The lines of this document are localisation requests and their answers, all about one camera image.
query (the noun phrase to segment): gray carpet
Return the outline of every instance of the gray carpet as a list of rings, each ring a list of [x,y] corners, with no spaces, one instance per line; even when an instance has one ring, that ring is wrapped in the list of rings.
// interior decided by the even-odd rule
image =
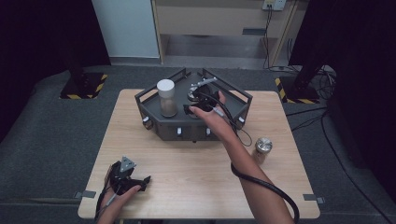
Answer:
[[[40,204],[12,199],[71,199],[85,189],[118,94],[144,89],[180,68],[97,66],[108,78],[93,100],[61,100],[67,72],[38,82],[19,119],[0,145],[0,223],[92,223],[78,217],[78,203]],[[277,91],[281,73],[259,70],[210,69],[247,91]],[[283,104],[286,114],[325,106]],[[320,116],[323,110],[289,116],[290,127]],[[355,168],[334,129],[331,117],[324,127],[337,155],[357,185],[393,222],[396,206],[369,170]],[[356,190],[334,156],[320,120],[293,132],[314,193],[323,197],[318,219],[300,223],[387,223]]]

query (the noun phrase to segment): white lid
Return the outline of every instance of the white lid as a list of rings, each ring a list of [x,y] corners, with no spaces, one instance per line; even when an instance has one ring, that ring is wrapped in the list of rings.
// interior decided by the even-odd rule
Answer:
[[[170,79],[163,79],[157,83],[157,89],[161,97],[172,97],[175,94],[175,83]]]

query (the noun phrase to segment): wooden desk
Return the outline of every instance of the wooden desk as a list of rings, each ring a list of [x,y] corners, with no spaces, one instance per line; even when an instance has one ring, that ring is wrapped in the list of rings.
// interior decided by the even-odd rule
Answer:
[[[120,92],[86,188],[97,193],[94,199],[82,199],[79,216],[94,217],[107,169],[125,155],[137,163],[133,178],[152,179],[145,192],[124,206],[120,218],[253,218],[222,143],[162,141],[142,125],[134,100],[139,92]],[[274,145],[262,169],[297,203],[301,218],[318,217],[317,202],[303,197],[313,192],[278,95],[248,93],[253,101],[244,129],[254,142],[266,136]]]

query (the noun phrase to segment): black metal base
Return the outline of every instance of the black metal base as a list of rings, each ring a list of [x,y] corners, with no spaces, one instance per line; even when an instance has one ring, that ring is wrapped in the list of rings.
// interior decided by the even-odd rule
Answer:
[[[93,99],[99,94],[106,78],[107,75],[103,73],[84,73],[80,80],[70,77],[60,97],[62,99]]]
[[[304,90],[294,87],[295,77],[280,77],[276,85],[281,92],[282,101],[285,103],[318,104],[319,96],[314,88],[308,86]]]

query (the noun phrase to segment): electrical outlet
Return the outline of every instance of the electrical outlet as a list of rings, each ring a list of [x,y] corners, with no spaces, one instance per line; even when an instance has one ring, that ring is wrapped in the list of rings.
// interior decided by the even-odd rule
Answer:
[[[269,6],[271,6],[273,11],[281,11],[285,7],[287,0],[264,0],[262,4],[263,10],[269,10]]]

